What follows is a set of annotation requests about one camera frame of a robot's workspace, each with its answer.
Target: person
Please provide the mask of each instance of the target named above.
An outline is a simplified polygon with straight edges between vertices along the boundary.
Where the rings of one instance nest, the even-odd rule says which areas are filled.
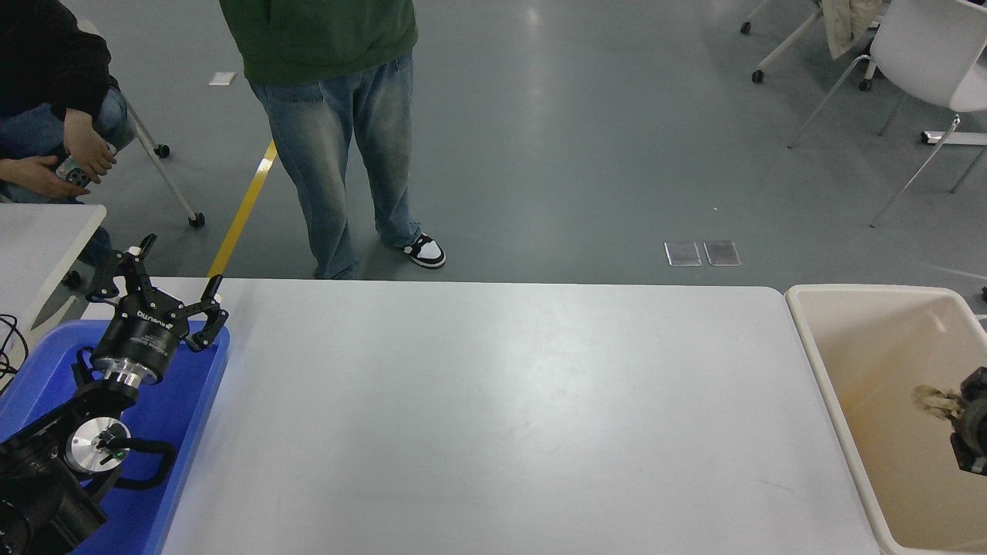
[[[56,0],[0,2],[0,196],[12,202],[78,203],[89,191],[55,175],[69,155],[101,183],[134,136],[101,37],[78,29]],[[100,228],[86,262],[111,251]]]
[[[439,268],[410,213],[412,0],[220,0],[298,200],[315,278],[353,278],[345,178],[355,136],[383,244]]]

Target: person sitting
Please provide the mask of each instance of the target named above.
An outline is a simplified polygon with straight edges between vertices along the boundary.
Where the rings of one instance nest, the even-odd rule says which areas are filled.
[[[79,203],[89,191],[60,179],[71,155],[93,183],[134,137],[103,38],[79,30],[56,0],[0,2],[0,196]],[[86,251],[110,248],[100,228]]]

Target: white cloth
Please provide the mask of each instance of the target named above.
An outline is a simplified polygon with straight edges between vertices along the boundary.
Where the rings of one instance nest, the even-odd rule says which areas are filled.
[[[821,0],[829,53],[836,59],[864,37],[883,0]]]

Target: black jacket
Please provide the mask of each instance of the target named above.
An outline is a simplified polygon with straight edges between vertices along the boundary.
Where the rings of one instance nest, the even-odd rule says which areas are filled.
[[[0,119],[51,103],[95,119],[110,85],[110,51],[101,37],[79,31],[56,0],[0,0]]]

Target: robot gripper in bin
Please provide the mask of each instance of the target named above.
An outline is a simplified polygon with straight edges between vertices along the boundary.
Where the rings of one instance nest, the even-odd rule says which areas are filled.
[[[100,502],[111,488],[154,488],[171,472],[176,448],[132,437],[123,411],[137,403],[138,387],[165,379],[182,341],[193,352],[207,349],[228,313],[216,294],[220,275],[191,305],[154,287],[143,265],[154,241],[148,235],[98,268],[87,299],[114,304],[115,312],[91,350],[91,366],[83,351],[76,355],[72,398],[0,443],[0,555],[68,553],[107,521]],[[123,277],[126,295],[114,303],[116,277]],[[205,325],[190,334],[189,317],[200,313]],[[160,456],[153,476],[121,477],[131,451]]]
[[[960,470],[987,476],[987,367],[959,384],[959,392],[919,385],[912,401],[922,412],[952,423],[949,442]]]

